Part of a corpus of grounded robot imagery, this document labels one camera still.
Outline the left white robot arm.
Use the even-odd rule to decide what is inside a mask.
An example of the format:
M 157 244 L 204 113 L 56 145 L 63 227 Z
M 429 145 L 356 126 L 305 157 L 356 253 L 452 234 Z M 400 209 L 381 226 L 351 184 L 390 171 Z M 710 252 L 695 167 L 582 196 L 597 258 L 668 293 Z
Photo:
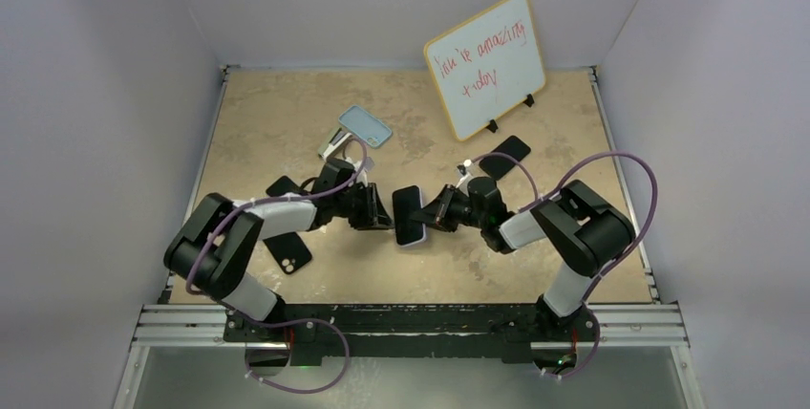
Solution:
M 248 274 L 256 244 L 317 230 L 334 218 L 355 230 L 393 228 L 393 218 L 375 183 L 363 179 L 364 171 L 359 162 L 330 160 L 310 190 L 295 187 L 254 202 L 210 193 L 169 244 L 163 263 L 203 295 L 248 317 L 248 329 L 260 340 L 274 340 L 284 331 L 286 303 Z

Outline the light blue phone case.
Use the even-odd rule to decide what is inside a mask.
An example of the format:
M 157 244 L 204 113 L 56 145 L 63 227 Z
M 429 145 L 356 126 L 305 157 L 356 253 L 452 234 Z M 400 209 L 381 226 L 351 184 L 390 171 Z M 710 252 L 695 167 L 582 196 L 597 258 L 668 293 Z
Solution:
M 359 105 L 344 111 L 338 122 L 371 148 L 381 147 L 393 135 L 388 125 Z

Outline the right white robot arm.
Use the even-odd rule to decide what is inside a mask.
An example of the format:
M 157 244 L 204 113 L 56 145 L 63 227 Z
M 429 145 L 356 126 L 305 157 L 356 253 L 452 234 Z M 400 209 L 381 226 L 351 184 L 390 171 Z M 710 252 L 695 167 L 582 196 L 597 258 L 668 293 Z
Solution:
M 547 240 L 563 260 L 536 303 L 536 325 L 550 339 L 572 329 L 597 277 L 637 237 L 622 212 L 579 180 L 565 185 L 550 200 L 513 212 L 495 180 L 475 177 L 463 188 L 444 186 L 435 199 L 409 217 L 444 232 L 474 227 L 490 249 L 502 254 Z

